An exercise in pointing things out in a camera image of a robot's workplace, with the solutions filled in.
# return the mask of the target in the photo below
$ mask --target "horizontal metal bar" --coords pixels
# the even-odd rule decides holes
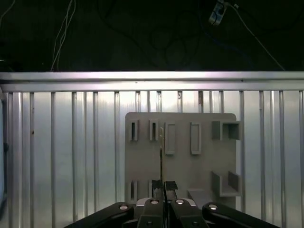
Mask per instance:
[[[40,72],[0,73],[0,81],[304,80],[304,72]]]
[[[3,92],[65,92],[65,91],[151,91],[151,90],[303,90],[299,81],[140,81],[90,83],[26,83],[3,84]]]

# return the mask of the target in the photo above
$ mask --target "gray block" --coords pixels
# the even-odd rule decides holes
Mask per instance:
[[[240,121],[212,121],[212,139],[240,140],[241,124]]]
[[[241,178],[235,173],[228,172],[228,176],[223,177],[212,171],[211,185],[213,193],[218,197],[241,196]]]

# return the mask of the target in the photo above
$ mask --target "gray plastic board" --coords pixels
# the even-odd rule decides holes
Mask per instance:
[[[163,180],[176,182],[178,197],[235,207],[234,197],[241,192],[234,174],[241,127],[233,114],[128,113],[125,200],[151,197],[151,180],[160,179],[160,128],[165,136]]]

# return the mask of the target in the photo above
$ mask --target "aluminum panel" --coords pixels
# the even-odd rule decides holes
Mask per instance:
[[[140,92],[140,112],[146,113],[149,111],[149,92]]]
[[[233,113],[236,115],[236,119],[241,121],[241,95],[239,91],[224,91],[224,112]],[[244,153],[241,150],[241,141],[236,142],[236,173],[244,176],[242,173],[242,167],[244,167]],[[241,210],[241,197],[236,197],[236,209]]]
[[[73,94],[73,210],[74,220],[86,216],[86,115],[85,115],[85,93]]]
[[[24,93],[22,95],[22,159],[23,159],[23,176],[22,176],[22,225],[24,228],[31,227],[32,219],[32,188],[31,188],[31,163],[32,163],[32,95]]]
[[[178,109],[178,92],[162,91],[161,93],[161,111],[164,113],[176,113]]]
[[[73,222],[73,118],[72,93],[55,93],[52,131],[53,139],[53,203],[55,227]]]
[[[11,212],[15,219],[11,220],[11,227],[18,228],[22,226],[22,93],[13,94],[13,153],[9,155],[10,165],[12,166],[11,177]]]
[[[102,80],[303,80],[303,72],[177,72],[177,71],[159,71],[159,72],[30,72],[30,73],[0,73],[3,81],[102,81]]]
[[[156,91],[149,91],[149,112],[159,112],[159,94]]]
[[[272,150],[272,223],[282,226],[282,181],[281,181],[281,130],[280,130],[280,94],[279,91],[270,92],[271,112],[271,150]]]
[[[66,218],[59,211],[64,210],[72,221],[111,200],[123,200],[124,118],[130,111],[234,113],[244,121],[244,141],[237,142],[237,172],[245,175],[245,195],[242,203],[237,199],[238,209],[277,226],[302,226],[303,73],[149,72],[138,80],[132,78],[140,74],[117,73],[119,81],[105,77],[112,73],[11,74],[5,78],[7,84],[1,87],[9,92],[4,103],[4,126],[8,126],[4,136],[12,145],[8,153],[11,178],[0,227],[60,228]],[[63,132],[56,134],[57,129]],[[68,143],[61,148],[64,139]],[[108,162],[105,166],[107,159],[112,161],[111,168]],[[108,179],[115,182],[110,184],[113,191],[103,183],[109,170],[114,170]],[[72,193],[67,195],[59,178],[68,181],[65,184]],[[66,199],[59,196],[61,191]]]
[[[264,91],[265,220],[282,225],[280,103],[278,91]]]
[[[94,166],[94,95],[87,92],[85,96],[85,215],[95,212],[95,166]]]
[[[284,91],[286,227],[302,226],[299,92]]]
[[[198,91],[182,92],[182,111],[184,113],[198,113],[199,111],[199,93]]]
[[[211,113],[211,92],[210,91],[203,91],[203,113]]]
[[[52,228],[51,93],[35,93],[33,108],[33,227]]]
[[[98,93],[98,206],[97,210],[115,203],[115,94]]]
[[[261,218],[260,94],[244,91],[245,212]]]
[[[211,91],[211,112],[221,113],[222,112],[222,99],[219,91]]]
[[[120,92],[115,97],[116,107],[116,140],[118,141],[117,151],[115,153],[116,161],[116,201],[124,201],[124,124],[125,115],[129,112],[135,112],[135,92]]]

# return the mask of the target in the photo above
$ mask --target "corrugated metal wall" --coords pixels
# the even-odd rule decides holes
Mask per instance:
[[[302,91],[5,95],[9,200],[0,227],[61,228],[123,200],[128,112],[234,113],[245,123],[237,142],[245,191],[237,208],[302,227]]]

